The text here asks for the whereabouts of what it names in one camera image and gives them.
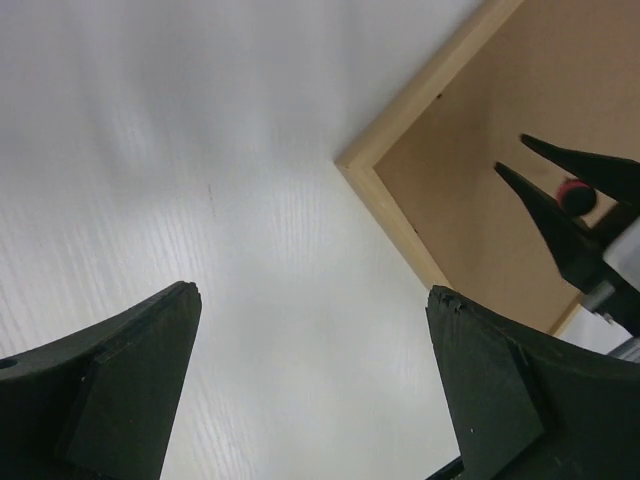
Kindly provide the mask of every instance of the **nail hole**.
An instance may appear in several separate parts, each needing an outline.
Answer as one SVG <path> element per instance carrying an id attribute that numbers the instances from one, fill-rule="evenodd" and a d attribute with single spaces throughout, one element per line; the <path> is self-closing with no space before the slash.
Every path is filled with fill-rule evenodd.
<path id="1" fill-rule="evenodd" d="M 0 360 L 0 370 L 15 367 L 17 364 L 18 361 L 14 360 L 13 358 L 3 358 L 2 360 Z"/>

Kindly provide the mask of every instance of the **wooden tray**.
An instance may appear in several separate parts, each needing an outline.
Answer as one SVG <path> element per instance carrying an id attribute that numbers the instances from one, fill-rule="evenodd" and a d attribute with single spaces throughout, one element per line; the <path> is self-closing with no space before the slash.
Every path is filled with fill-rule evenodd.
<path id="1" fill-rule="evenodd" d="M 338 166 L 425 286 L 550 333 L 571 315 L 579 292 L 492 167 L 555 191 L 565 173 L 522 132 L 640 158 L 639 18 L 636 0 L 489 0 L 345 151 Z"/>

